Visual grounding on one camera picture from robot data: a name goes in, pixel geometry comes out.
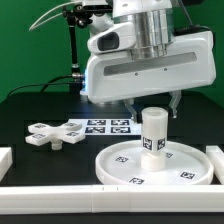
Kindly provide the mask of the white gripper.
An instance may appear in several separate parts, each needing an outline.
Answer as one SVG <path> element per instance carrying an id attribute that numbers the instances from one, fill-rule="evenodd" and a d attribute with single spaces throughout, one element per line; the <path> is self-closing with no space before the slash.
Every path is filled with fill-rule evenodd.
<path id="1" fill-rule="evenodd" d="M 216 78 L 210 31 L 178 36 L 167 54 L 133 60 L 128 51 L 94 55 L 87 64 L 87 93 L 93 103 L 124 100 L 134 123 L 142 121 L 134 109 L 141 96 L 170 92 L 169 112 L 177 117 L 180 90 L 210 85 Z"/>

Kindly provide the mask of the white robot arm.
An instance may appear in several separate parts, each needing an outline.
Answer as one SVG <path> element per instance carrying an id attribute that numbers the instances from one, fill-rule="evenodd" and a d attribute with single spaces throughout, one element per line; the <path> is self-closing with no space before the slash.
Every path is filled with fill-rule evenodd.
<path id="1" fill-rule="evenodd" d="M 216 78 L 213 34 L 176 36 L 176 0 L 106 0 L 112 15 L 93 21 L 88 40 L 87 94 L 93 103 L 169 92 L 176 108 L 181 91 Z"/>

